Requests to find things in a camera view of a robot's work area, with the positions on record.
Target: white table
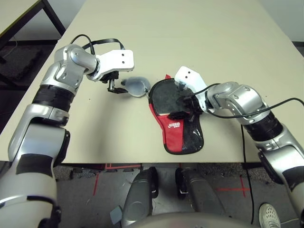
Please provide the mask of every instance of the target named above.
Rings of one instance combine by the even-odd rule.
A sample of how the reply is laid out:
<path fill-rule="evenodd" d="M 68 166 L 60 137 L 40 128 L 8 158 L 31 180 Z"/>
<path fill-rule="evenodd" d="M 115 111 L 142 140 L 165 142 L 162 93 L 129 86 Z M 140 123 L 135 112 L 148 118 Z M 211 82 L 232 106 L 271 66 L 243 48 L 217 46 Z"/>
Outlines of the white table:
<path fill-rule="evenodd" d="M 135 69 L 120 79 L 144 76 L 153 85 L 185 65 L 207 84 L 236 81 L 255 88 L 270 105 L 290 97 L 304 98 L 304 59 L 288 37 L 253 0 L 87 0 L 55 50 L 85 33 L 92 40 L 118 38 L 134 52 Z M 83 45 L 84 38 L 77 40 Z M 118 49 L 96 46 L 96 53 Z M 27 104 L 53 63 L 45 62 L 0 136 L 0 160 Z M 273 110 L 304 145 L 304 109 L 291 102 Z M 205 145 L 197 153 L 171 155 L 146 97 L 107 92 L 107 85 L 84 78 L 70 109 L 66 128 L 71 141 L 65 163 L 242 162 L 240 126 L 236 120 L 204 114 Z M 247 160 L 258 161 L 246 133 Z"/>

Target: black cable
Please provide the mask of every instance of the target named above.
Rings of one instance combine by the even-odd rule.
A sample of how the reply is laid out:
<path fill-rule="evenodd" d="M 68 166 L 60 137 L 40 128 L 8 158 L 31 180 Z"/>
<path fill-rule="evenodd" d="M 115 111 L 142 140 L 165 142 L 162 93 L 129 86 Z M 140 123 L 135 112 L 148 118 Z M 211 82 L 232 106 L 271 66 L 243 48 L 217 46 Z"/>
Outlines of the black cable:
<path fill-rule="evenodd" d="M 86 34 L 79 34 L 79 35 L 76 36 L 74 39 L 72 39 L 72 41 L 70 42 L 70 44 L 73 44 L 74 41 L 75 41 L 76 39 L 78 39 L 79 37 L 86 37 L 86 38 L 89 40 L 89 43 L 88 43 L 89 46 L 88 46 L 88 47 L 90 47 L 91 54 L 92 54 L 92 55 L 95 55 L 95 50 L 94 50 L 92 41 L 91 41 L 90 37 L 88 37 Z"/>
<path fill-rule="evenodd" d="M 244 136 L 244 128 L 243 125 L 241 125 L 241 131 L 242 131 L 242 143 L 243 143 L 243 156 L 244 156 L 244 165 L 246 166 L 246 151 L 245 151 L 245 136 Z M 252 193 L 252 186 L 251 186 L 251 181 L 250 181 L 250 176 L 248 169 L 246 169 L 246 175 L 248 179 L 248 184 L 249 184 L 249 189 L 250 189 L 250 196 L 251 196 L 251 205 L 252 205 L 252 214 L 251 214 L 251 224 L 253 224 L 253 219 L 255 217 L 255 202 L 253 199 L 253 193 Z"/>
<path fill-rule="evenodd" d="M 214 84 L 209 85 L 209 86 L 207 86 L 206 88 L 204 88 L 204 89 L 202 89 L 202 90 L 200 90 L 200 91 L 198 91 L 198 92 L 196 92 L 196 93 L 188 94 L 188 95 L 182 95 L 182 94 L 181 94 L 180 96 L 194 96 L 194 95 L 203 93 L 203 92 L 205 92 L 207 89 L 210 89 L 211 87 L 216 86 L 216 85 L 219 85 L 219 84 L 220 84 L 220 83 L 214 83 Z"/>
<path fill-rule="evenodd" d="M 123 45 L 118 39 L 115 39 L 115 38 L 94 40 L 94 41 L 91 42 L 91 43 L 92 43 L 92 45 L 96 45 L 96 44 L 107 44 L 107 43 L 119 43 L 120 49 L 121 49 L 121 50 L 125 50 L 125 49 L 124 49 L 124 45 Z M 87 49 L 88 47 L 90 47 L 90 43 L 84 45 L 82 48 L 85 50 L 85 49 Z"/>
<path fill-rule="evenodd" d="M 293 100 L 300 102 L 300 103 L 304 106 L 304 101 L 302 101 L 302 100 L 299 99 L 299 98 L 292 97 L 292 98 L 286 99 L 286 100 L 284 100 L 284 101 L 282 101 L 282 102 L 280 102 L 280 103 L 277 103 L 277 104 L 275 104 L 275 105 L 273 105 L 273 106 L 271 106 L 271 107 L 268 107 L 268 108 L 265 108 L 265 109 L 263 109 L 263 110 L 256 111 L 256 112 L 253 112 L 253 113 L 244 114 L 244 115 L 233 115 L 233 116 L 216 115 L 216 114 L 212 113 L 212 112 L 208 109 L 208 107 L 207 107 L 207 112 L 210 113 L 210 114 L 213 115 L 213 116 L 218 117 L 218 118 L 222 118 L 222 119 L 234 119 L 234 118 L 248 117 L 248 116 L 251 116 L 251 115 L 260 114 L 260 113 L 266 112 L 266 111 L 268 111 L 268 110 L 270 110 L 270 109 L 276 108 L 276 107 L 278 107 L 278 106 L 280 106 L 280 105 L 283 105 L 283 104 L 285 104 L 285 103 L 287 103 L 287 102 L 289 102 L 289 101 L 293 101 Z"/>

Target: robotic arm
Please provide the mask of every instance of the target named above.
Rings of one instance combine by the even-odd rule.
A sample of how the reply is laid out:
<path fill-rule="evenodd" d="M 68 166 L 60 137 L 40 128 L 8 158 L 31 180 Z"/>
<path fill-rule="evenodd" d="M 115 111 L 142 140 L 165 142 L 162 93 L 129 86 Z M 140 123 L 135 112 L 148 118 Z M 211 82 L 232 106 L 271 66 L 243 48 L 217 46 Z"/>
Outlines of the robotic arm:
<path fill-rule="evenodd" d="M 11 168 L 0 180 L 1 227 L 57 227 L 57 206 L 53 167 L 66 155 L 70 133 L 70 104 L 83 75 L 89 80 L 110 81 L 109 91 L 117 92 L 118 71 L 134 68 L 131 50 L 112 50 L 91 55 L 80 46 L 67 45 L 55 53 L 32 104 L 28 105 L 9 144 Z"/>
<path fill-rule="evenodd" d="M 206 88 L 199 73 L 182 66 L 175 83 L 192 92 Z M 227 82 L 196 95 L 200 108 L 206 113 L 228 109 L 233 115 L 250 114 L 268 105 L 247 85 Z M 245 127 L 256 147 L 259 158 L 273 181 L 286 186 L 289 199 L 298 217 L 304 222 L 304 150 L 271 111 L 237 118 Z"/>

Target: white sneaker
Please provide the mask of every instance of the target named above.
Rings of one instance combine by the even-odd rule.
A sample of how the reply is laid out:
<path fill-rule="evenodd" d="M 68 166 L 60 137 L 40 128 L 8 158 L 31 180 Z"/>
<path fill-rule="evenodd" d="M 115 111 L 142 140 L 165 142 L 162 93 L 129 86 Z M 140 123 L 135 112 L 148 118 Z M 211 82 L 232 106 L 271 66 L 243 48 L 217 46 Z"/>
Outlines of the white sneaker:
<path fill-rule="evenodd" d="M 261 228 L 281 228 L 281 222 L 276 209 L 268 203 L 263 203 L 258 212 Z"/>

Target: ping pong paddle case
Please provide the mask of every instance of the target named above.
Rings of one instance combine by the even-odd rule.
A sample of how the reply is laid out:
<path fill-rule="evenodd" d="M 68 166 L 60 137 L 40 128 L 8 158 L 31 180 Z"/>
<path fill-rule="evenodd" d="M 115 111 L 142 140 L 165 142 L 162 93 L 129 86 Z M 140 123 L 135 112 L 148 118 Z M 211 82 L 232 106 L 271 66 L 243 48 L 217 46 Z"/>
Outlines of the ping pong paddle case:
<path fill-rule="evenodd" d="M 181 99 L 173 78 L 157 82 L 149 92 L 150 110 L 162 129 L 164 148 L 171 154 L 195 153 L 204 145 L 199 115 Z"/>

